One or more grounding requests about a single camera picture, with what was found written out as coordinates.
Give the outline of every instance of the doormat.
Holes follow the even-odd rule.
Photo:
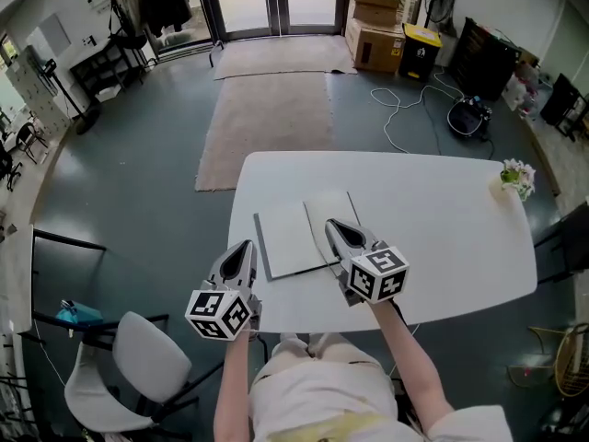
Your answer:
[[[215,80],[283,72],[357,74],[342,36],[289,36],[226,45]]]
[[[268,74],[223,82],[196,178],[197,192],[234,190],[258,151],[332,150],[324,74]]]

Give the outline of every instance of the window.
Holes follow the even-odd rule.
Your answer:
[[[10,37],[6,34],[2,40],[0,40],[0,69],[4,69],[6,65],[11,65],[12,61],[17,57],[17,46],[15,46]]]

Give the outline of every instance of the black jacket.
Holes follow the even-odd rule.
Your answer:
[[[157,37],[162,28],[181,25],[192,17],[189,0],[141,0],[141,7],[149,29]]]

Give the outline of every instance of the notebook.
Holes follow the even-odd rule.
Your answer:
[[[307,272],[338,259],[325,234],[331,218],[358,224],[347,192],[323,192],[256,213],[262,259],[270,278]]]

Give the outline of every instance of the door frame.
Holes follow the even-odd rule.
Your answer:
[[[288,0],[278,0],[281,33],[283,36],[295,34],[341,34],[341,29],[344,26],[344,3],[346,3],[345,0],[335,0],[333,25],[291,25]]]
[[[277,0],[266,0],[266,14],[268,15],[269,21],[268,28],[242,29],[239,31],[226,30],[220,0],[206,1],[206,10],[210,12],[210,20],[214,23],[215,36],[218,40],[235,41],[247,38],[261,38],[264,36],[278,36],[280,34]]]
[[[290,25],[288,0],[266,0],[268,28],[242,29],[227,31],[223,19],[220,0],[202,0],[207,18],[213,22],[212,36],[215,40],[235,41],[267,36],[301,35],[301,34],[341,34],[344,27],[347,0],[336,0],[333,25]]]

